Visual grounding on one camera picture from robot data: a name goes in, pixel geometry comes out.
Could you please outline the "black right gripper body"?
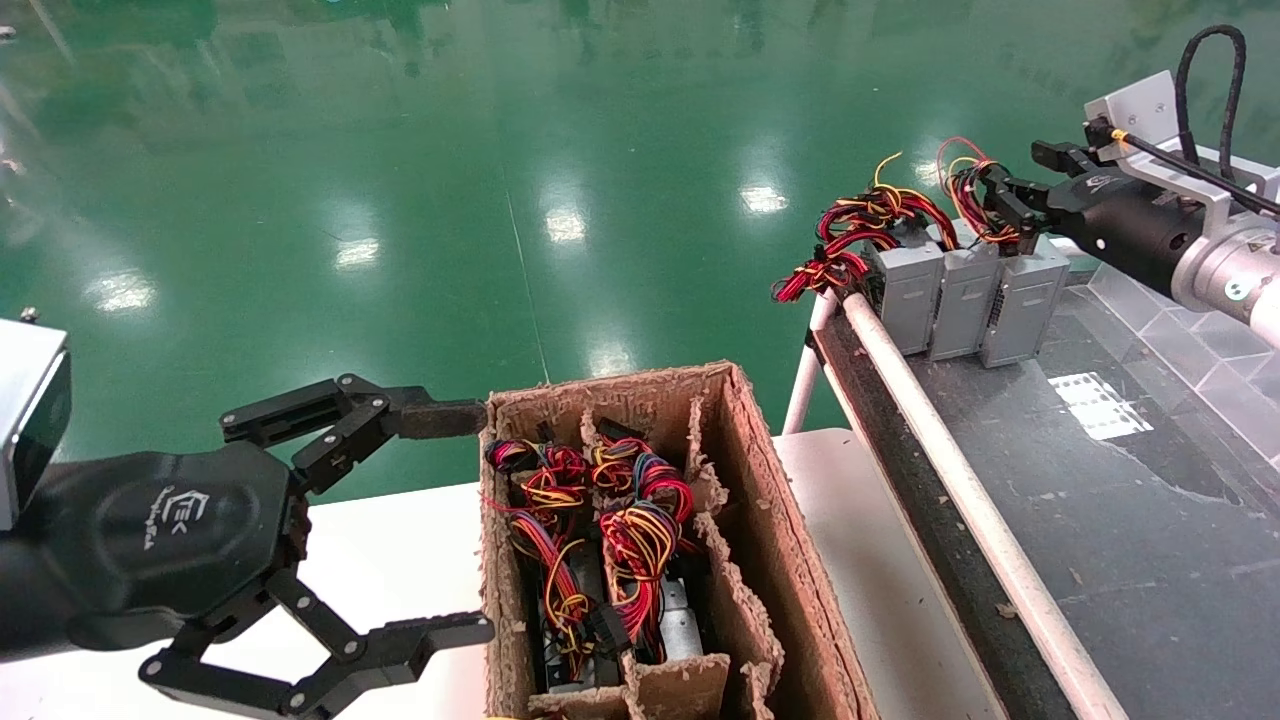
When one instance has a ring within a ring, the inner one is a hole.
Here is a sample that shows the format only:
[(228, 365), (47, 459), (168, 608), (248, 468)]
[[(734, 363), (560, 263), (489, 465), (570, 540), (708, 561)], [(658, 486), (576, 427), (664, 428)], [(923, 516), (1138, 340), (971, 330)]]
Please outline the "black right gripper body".
[(1171, 296), (1178, 264), (1202, 234), (1204, 206), (1120, 170), (1093, 170), (1051, 187), (1044, 219), (1050, 232)]

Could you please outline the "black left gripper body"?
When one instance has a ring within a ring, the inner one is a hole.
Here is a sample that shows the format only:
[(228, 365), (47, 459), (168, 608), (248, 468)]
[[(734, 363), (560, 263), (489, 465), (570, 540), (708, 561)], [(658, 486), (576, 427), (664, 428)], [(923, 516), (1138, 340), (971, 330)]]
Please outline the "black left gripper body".
[(234, 442), (69, 466), (45, 486), (45, 560), (67, 594), (67, 638), (133, 650), (216, 625), (306, 556), (308, 503), (291, 468)]

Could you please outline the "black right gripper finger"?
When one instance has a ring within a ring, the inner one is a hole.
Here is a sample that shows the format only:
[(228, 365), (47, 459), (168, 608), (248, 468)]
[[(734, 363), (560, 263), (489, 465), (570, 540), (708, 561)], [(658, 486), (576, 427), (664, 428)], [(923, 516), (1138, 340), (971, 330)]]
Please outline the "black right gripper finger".
[(1100, 169), (1093, 149), (1078, 143), (1050, 143), (1037, 140), (1030, 143), (1030, 159), (1044, 169), (1071, 178)]
[(1047, 184), (1012, 176), (1002, 164), (983, 170), (983, 213), (1001, 258), (1032, 255), (1050, 228)]

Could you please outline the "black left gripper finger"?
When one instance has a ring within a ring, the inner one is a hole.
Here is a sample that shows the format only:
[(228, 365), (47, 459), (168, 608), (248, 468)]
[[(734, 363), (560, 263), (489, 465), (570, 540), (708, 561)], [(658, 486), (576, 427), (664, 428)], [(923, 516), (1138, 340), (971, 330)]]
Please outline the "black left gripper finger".
[(339, 375), (225, 413), (227, 443), (270, 448), (301, 437), (310, 442), (291, 460), (293, 495), (323, 495), (387, 442), (477, 434), (486, 407), (476, 398), (436, 400), (422, 386), (383, 387)]
[[(325, 651), (307, 676), (285, 682), (204, 661), (209, 648), (282, 609)], [(293, 570), (269, 573), (225, 603), (187, 621), (146, 660), (138, 679), (175, 702), (251, 719), (334, 719), (361, 696), (417, 682), (445, 650), (495, 637), (480, 611), (412, 618), (357, 633)]]

